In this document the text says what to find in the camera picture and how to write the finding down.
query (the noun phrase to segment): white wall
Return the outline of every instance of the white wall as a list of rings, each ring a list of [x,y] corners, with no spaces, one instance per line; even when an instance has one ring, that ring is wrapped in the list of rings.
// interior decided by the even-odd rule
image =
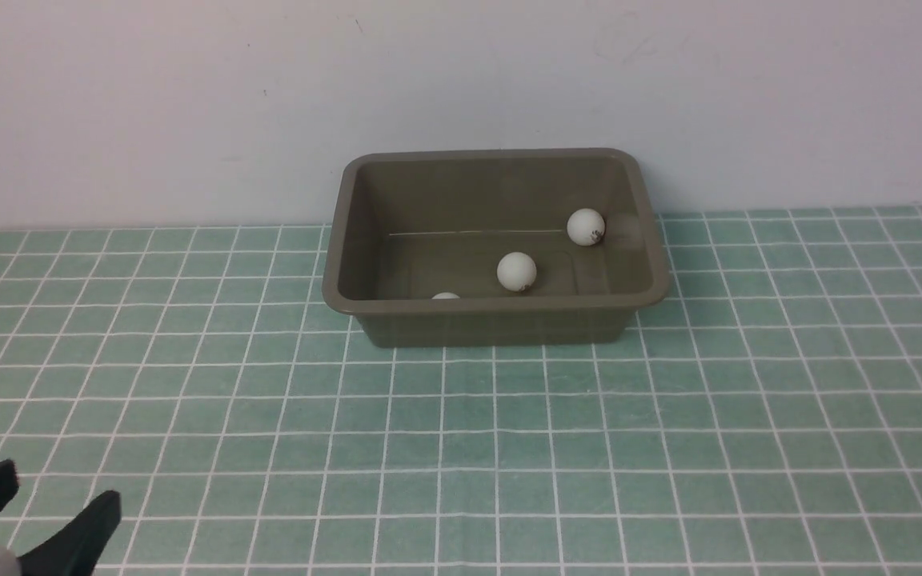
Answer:
[[[498,146],[922,201],[922,0],[0,0],[0,226],[325,222],[360,154]]]

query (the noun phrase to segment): white ball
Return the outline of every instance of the white ball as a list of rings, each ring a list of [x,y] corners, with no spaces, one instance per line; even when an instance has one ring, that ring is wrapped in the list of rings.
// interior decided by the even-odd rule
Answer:
[[[592,208],[576,210],[567,219],[567,236],[579,246],[592,246],[603,240],[603,232],[606,229],[603,216]]]
[[[535,282],[535,262],[524,252],[511,252],[500,259],[497,280],[511,292],[524,292]]]

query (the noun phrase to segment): plastic tub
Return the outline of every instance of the plastic tub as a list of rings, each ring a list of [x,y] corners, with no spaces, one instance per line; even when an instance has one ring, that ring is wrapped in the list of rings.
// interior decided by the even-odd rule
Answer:
[[[600,244],[567,218],[593,208]],[[497,282],[522,251],[528,291]],[[610,342],[670,285],[638,163],[610,149],[370,154],[344,170],[323,298],[375,346]],[[454,292],[458,299],[431,299]]]

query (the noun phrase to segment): ping pong ball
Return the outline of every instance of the ping pong ball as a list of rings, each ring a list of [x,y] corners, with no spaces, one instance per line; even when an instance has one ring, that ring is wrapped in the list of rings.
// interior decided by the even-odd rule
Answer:
[[[500,259],[497,280],[511,292],[524,292],[535,282],[535,262],[524,252],[511,252]]]
[[[607,227],[603,216],[592,208],[582,208],[567,219],[567,236],[579,246],[592,246],[603,240],[603,231]]]

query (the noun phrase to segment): green tile floor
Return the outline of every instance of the green tile floor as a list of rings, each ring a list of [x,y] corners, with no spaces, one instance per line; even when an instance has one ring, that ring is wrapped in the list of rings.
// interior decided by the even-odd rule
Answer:
[[[665,214],[676,284],[605,346],[378,350],[328,227],[0,233],[0,459],[25,551],[98,572],[922,575],[922,207]]]

